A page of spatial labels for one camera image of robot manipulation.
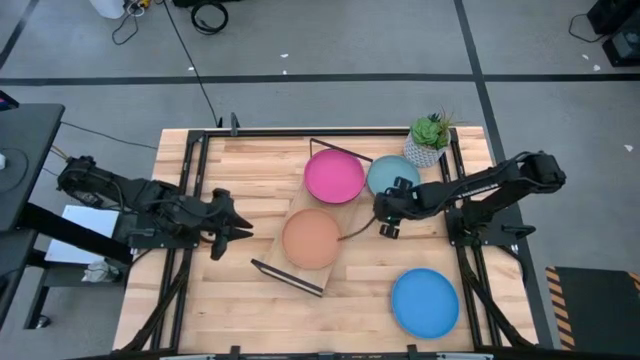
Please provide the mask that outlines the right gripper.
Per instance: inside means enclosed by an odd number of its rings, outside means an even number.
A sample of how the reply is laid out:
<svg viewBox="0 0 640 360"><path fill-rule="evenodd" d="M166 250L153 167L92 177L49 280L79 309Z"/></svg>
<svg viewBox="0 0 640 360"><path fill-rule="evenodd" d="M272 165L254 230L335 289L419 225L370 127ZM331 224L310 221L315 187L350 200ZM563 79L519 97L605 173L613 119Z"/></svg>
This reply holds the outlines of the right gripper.
<svg viewBox="0 0 640 360"><path fill-rule="evenodd" d="M394 180L394 187L376 194L374 199L374 216L381 222L399 222L403 219L420 220L424 218L423 210L409 191L413 182L398 176ZM393 224L383 223L379 234L390 239L397 239L399 228Z"/></svg>

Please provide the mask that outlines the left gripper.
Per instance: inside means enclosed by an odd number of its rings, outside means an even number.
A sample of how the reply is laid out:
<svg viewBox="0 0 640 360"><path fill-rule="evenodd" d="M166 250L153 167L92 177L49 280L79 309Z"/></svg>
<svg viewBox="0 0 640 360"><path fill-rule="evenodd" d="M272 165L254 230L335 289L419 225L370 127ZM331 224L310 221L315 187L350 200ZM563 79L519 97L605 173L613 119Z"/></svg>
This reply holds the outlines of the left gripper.
<svg viewBox="0 0 640 360"><path fill-rule="evenodd" d="M215 188L213 198L207 204L204 218L199 225L199 230L209 235L209 238L204 238L204 241L211 245L212 260L220 260L231 241L253 236L252 232L234 227L252 229L253 225L234 213L234 201L228 190Z"/></svg>

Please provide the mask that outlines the light teal plate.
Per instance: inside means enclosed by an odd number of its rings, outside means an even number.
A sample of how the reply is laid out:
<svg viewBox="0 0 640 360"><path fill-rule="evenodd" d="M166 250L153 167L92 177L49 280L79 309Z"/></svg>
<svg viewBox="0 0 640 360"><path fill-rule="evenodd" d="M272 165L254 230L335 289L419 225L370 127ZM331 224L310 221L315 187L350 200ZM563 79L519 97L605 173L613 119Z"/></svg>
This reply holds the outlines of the light teal plate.
<svg viewBox="0 0 640 360"><path fill-rule="evenodd" d="M421 183L418 169L406 158L399 155L386 155L374 160L367 174L367 186L373 194L384 192L394 186L397 177Z"/></svg>

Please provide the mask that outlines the pink plate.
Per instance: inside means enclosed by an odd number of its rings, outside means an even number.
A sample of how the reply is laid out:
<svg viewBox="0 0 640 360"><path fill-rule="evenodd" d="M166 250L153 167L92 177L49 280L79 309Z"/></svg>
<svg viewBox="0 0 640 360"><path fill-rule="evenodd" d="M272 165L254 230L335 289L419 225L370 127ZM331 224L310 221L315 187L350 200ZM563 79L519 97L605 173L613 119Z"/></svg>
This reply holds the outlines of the pink plate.
<svg viewBox="0 0 640 360"><path fill-rule="evenodd" d="M315 153L304 168L304 185L316 199L342 204L364 188L365 172L358 158L336 149Z"/></svg>

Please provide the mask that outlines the terracotta orange plate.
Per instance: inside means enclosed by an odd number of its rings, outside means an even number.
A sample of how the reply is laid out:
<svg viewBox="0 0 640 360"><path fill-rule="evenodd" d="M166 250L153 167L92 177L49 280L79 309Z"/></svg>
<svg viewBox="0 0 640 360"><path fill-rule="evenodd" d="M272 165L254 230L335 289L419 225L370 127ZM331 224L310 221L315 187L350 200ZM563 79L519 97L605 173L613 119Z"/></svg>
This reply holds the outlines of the terracotta orange plate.
<svg viewBox="0 0 640 360"><path fill-rule="evenodd" d="M306 270L319 270L332 264L339 249L341 231L327 211L308 208L295 212L285 223L281 243L286 258Z"/></svg>

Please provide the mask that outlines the succulent in white patterned pot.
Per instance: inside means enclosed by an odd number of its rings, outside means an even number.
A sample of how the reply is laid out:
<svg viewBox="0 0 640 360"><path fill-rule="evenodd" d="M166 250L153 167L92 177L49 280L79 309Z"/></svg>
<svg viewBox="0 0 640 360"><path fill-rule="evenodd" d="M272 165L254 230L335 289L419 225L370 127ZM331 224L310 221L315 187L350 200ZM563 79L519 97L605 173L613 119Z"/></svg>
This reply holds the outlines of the succulent in white patterned pot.
<svg viewBox="0 0 640 360"><path fill-rule="evenodd" d="M434 166L453 142L453 131L460 122L441 107L438 112L416 119L409 128L403 155L418 168Z"/></svg>

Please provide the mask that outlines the blue plate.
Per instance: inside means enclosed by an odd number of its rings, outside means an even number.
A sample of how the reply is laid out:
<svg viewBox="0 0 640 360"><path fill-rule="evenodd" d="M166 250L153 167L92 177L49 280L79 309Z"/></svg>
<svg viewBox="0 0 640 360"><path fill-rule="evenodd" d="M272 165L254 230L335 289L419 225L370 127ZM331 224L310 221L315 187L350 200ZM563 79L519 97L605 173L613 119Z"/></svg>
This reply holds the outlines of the blue plate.
<svg viewBox="0 0 640 360"><path fill-rule="evenodd" d="M448 335L460 313L452 283L429 268L410 269L396 279L391 290L391 309L405 332L427 340Z"/></svg>

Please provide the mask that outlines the crumpled white cloth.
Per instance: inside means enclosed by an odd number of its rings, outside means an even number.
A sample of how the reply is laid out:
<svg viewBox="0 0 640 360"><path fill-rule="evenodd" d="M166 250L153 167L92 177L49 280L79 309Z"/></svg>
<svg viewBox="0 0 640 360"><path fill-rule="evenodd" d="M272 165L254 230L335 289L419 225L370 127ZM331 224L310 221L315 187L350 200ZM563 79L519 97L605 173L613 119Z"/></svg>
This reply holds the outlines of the crumpled white cloth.
<svg viewBox="0 0 640 360"><path fill-rule="evenodd" d="M105 261L96 261L84 270L82 282L88 283L113 283L120 279L121 272L115 266Z"/></svg>

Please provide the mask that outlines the white board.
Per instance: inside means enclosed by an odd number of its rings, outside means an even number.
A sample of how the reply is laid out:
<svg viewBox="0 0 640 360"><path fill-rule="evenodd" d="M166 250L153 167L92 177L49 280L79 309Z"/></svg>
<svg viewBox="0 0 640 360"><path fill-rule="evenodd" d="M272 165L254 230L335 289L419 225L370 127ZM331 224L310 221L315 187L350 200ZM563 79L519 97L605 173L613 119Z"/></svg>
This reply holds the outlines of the white board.
<svg viewBox="0 0 640 360"><path fill-rule="evenodd" d="M98 210L84 206L66 205L62 217L101 235L111 237L114 233L119 213L114 210ZM81 250L58 239L52 239L46 251L45 260L89 265L96 261L103 261L104 257Z"/></svg>

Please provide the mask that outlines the black desk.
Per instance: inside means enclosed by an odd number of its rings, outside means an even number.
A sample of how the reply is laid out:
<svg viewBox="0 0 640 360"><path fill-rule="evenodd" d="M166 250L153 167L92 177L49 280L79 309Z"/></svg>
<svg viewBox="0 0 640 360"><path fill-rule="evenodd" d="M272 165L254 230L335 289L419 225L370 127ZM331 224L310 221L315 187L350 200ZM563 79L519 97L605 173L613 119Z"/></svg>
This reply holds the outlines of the black desk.
<svg viewBox="0 0 640 360"><path fill-rule="evenodd" d="M0 111L0 232L12 230L27 204L59 130L61 104L22 104Z"/></svg>

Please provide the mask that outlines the black hazard-striped platform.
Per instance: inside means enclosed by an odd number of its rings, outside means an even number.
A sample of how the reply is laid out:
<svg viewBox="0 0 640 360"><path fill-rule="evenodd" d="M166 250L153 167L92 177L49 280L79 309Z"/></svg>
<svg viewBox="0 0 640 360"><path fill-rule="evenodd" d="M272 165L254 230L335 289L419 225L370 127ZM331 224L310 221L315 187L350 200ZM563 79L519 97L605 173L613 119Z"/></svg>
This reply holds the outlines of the black hazard-striped platform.
<svg viewBox="0 0 640 360"><path fill-rule="evenodd" d="M545 269L564 350L640 357L640 275L550 266Z"/></svg>

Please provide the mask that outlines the white bucket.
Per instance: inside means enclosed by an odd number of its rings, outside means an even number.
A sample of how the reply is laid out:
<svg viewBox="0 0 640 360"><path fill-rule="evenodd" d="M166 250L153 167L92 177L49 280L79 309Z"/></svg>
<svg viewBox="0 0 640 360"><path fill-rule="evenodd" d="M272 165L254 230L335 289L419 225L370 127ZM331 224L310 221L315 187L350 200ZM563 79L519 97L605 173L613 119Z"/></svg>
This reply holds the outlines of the white bucket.
<svg viewBox="0 0 640 360"><path fill-rule="evenodd" d="M97 13L107 19L119 19L124 13L124 0L89 0Z"/></svg>

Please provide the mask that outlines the black equipment case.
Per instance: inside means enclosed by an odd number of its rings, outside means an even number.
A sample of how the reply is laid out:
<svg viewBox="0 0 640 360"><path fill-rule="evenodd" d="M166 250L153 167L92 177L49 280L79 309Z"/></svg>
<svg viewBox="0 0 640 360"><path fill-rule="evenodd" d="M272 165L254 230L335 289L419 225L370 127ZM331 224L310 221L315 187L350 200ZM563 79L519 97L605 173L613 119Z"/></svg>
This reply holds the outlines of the black equipment case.
<svg viewBox="0 0 640 360"><path fill-rule="evenodd" d="M587 19L613 67L640 66L640 0L597 0Z"/></svg>

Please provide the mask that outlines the black aluminium rig frame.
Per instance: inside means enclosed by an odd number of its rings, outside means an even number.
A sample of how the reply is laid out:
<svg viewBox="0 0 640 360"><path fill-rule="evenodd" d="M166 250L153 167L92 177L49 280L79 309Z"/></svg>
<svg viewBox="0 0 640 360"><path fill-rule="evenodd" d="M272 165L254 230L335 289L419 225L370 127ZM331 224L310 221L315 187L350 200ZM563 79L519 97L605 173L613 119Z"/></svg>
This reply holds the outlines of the black aluminium rig frame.
<svg viewBox="0 0 640 360"><path fill-rule="evenodd" d="M395 321L391 289L405 271L431 268L456 289L463 286L445 218L403 221L397 239L373 224L369 191L350 227L349 239L331 272L324 295L292 288L260 271L253 258L265 255L288 213L310 155L335 145L369 158L400 154L407 130L390 128L249 128L231 136L215 130L207 146L189 144L184 129L161 135L153 176L185 182L189 193L209 199L213 189L231 192L253 236L231 242L220 260L208 245L191 256L183 301L173 302L162 323L160 343L182 354L465 351L479 334L485 344L501 338L483 306L462 309L455 328L435 340L416 340Z"/></svg>

